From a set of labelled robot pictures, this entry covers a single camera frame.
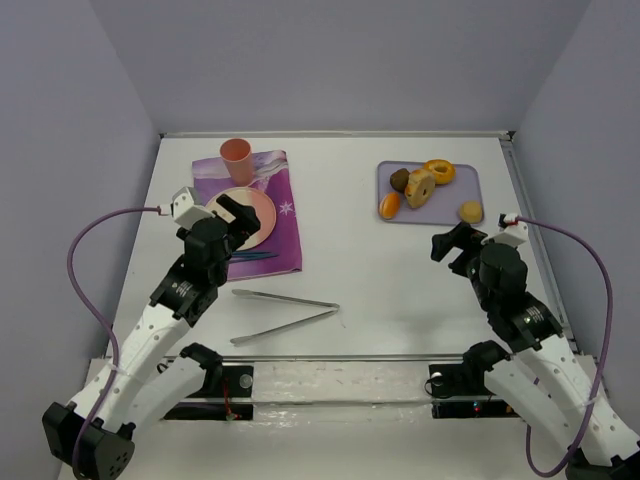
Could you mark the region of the pale bagel bread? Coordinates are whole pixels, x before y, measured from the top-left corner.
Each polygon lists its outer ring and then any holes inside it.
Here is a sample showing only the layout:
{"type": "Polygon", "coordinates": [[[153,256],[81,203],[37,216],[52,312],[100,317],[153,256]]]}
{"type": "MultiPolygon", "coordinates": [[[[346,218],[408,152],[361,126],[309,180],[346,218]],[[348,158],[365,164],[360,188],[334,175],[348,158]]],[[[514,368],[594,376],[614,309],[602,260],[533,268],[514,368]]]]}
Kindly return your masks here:
{"type": "Polygon", "coordinates": [[[425,170],[412,171],[407,180],[404,195],[410,208],[422,207],[432,196],[436,182],[434,175],[425,170]]]}

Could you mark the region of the metal tongs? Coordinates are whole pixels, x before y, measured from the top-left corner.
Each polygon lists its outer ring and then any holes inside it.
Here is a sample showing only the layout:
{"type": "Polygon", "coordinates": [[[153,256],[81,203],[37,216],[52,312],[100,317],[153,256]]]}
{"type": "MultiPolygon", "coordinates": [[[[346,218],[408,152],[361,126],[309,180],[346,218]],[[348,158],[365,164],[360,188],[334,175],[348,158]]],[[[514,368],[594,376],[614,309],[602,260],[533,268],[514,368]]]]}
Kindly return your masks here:
{"type": "Polygon", "coordinates": [[[338,303],[274,293],[233,289],[232,294],[248,308],[247,319],[241,321],[241,334],[230,339],[235,347],[311,325],[341,310],[338,303]]]}

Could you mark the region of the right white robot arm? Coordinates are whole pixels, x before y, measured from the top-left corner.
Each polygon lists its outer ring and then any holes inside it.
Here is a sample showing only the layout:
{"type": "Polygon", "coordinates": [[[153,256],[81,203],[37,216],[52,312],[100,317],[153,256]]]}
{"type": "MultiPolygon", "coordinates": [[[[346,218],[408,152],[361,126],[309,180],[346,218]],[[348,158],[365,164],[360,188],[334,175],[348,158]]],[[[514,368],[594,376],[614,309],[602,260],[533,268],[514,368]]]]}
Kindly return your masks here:
{"type": "Polygon", "coordinates": [[[519,246],[534,220],[503,214],[499,230],[488,235],[461,222],[432,238],[430,257],[458,256],[452,273],[467,279],[498,336],[471,346],[458,364],[433,367],[425,391],[444,401],[473,394],[499,397],[529,430],[544,430],[564,455],[541,478],[559,473],[569,479],[636,479],[639,436],[601,393],[613,320],[613,289],[603,270],[606,291],[605,334],[594,373],[587,373],[573,352],[560,322],[527,290],[528,267],[519,246]]]}

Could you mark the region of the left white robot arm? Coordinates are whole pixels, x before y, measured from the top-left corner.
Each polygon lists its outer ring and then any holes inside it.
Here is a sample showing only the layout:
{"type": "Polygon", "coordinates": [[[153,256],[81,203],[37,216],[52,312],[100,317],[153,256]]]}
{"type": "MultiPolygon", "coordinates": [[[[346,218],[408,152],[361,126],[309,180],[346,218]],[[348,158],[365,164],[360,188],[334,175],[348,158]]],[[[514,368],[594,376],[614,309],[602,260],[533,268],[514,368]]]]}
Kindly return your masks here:
{"type": "Polygon", "coordinates": [[[228,278],[232,255],[260,228],[255,209],[226,194],[217,204],[225,220],[200,204],[196,192],[182,188],[171,202],[154,207],[178,227],[183,252],[150,295],[131,333],[123,341],[108,335],[112,357],[94,379],[66,404],[52,403],[42,417],[51,453],[69,465],[77,479],[115,479],[131,461],[134,436],[190,394],[198,372],[219,363],[217,354],[196,345],[177,361],[183,378],[168,372],[149,377],[168,350],[192,329],[217,300],[228,278]]]}

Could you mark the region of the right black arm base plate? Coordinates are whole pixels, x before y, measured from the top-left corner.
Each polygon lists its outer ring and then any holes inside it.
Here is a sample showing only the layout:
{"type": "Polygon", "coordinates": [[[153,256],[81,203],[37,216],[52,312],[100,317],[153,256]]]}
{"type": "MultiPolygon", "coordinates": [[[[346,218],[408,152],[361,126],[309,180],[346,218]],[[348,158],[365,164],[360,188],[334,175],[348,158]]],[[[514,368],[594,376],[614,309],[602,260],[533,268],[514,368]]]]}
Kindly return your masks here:
{"type": "Polygon", "coordinates": [[[424,383],[434,419],[517,418],[513,408],[490,392],[462,363],[432,364],[424,383]]]}

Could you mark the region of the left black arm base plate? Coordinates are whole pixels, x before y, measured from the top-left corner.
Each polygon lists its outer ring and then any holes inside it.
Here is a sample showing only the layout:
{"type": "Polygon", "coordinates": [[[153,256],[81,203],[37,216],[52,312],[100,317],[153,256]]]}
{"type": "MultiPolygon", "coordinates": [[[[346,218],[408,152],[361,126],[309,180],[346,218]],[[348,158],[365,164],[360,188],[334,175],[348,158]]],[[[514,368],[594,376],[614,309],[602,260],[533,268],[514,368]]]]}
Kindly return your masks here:
{"type": "Polygon", "coordinates": [[[199,390],[163,417],[168,421],[251,421],[254,418],[254,368],[223,366],[207,372],[199,390]]]}

